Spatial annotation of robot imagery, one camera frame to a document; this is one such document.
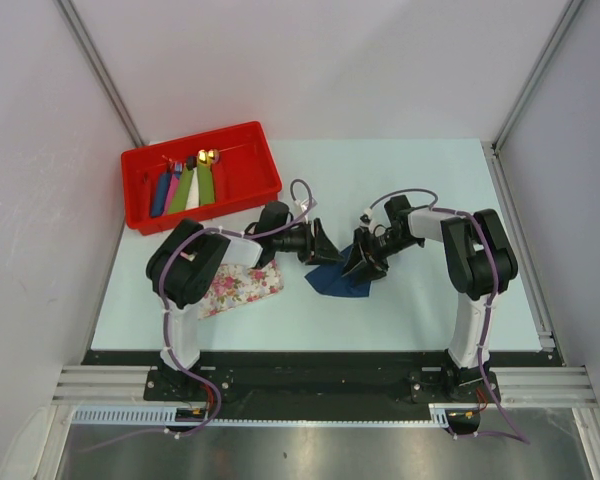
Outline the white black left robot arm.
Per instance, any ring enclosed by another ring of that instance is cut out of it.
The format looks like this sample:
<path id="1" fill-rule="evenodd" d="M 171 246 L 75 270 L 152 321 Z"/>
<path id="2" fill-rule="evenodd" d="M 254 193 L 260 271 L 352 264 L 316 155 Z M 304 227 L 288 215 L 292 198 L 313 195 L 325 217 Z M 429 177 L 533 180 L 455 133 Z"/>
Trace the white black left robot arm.
<path id="1" fill-rule="evenodd" d="M 191 367 L 200 359 L 199 304 L 205 298 L 215 313 L 274 293 L 279 284 L 274 259 L 279 252 L 293 253 L 309 266 L 343 259 L 321 221 L 308 220 L 306 212 L 303 206 L 296 219 L 287 204 L 273 201 L 236 235 L 185 219 L 151 256 L 146 276 L 167 317 L 161 359 L 172 369 L 165 385 L 177 398 L 190 399 L 201 387 L 201 376 Z"/>

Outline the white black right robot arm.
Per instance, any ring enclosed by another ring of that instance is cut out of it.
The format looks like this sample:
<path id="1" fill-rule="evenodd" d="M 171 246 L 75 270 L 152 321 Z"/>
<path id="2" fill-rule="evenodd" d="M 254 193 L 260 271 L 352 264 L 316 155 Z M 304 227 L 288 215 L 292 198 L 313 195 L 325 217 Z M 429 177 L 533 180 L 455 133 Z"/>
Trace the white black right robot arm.
<path id="1" fill-rule="evenodd" d="M 453 401 L 464 401 L 490 387 L 491 317 L 497 297 L 518 274 L 518 263 L 498 213 L 468 213 L 429 205 L 412 205 L 408 189 L 385 196 L 389 225 L 381 234 L 368 208 L 354 230 L 353 244 L 341 277 L 358 286 L 385 277 L 388 258 L 425 242 L 443 245 L 446 269 L 458 294 L 454 333 L 444 351 L 436 387 Z"/>

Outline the dark blue paper napkin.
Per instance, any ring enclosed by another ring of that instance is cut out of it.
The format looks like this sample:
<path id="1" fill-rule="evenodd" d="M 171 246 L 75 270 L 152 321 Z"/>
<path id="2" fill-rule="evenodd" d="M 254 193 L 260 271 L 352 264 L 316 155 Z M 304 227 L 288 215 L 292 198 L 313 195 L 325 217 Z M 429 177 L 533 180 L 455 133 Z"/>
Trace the dark blue paper napkin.
<path id="1" fill-rule="evenodd" d="M 344 263 L 320 265 L 305 275 L 308 284 L 319 294 L 336 298 L 367 298 L 371 283 L 355 285 L 342 275 Z"/>

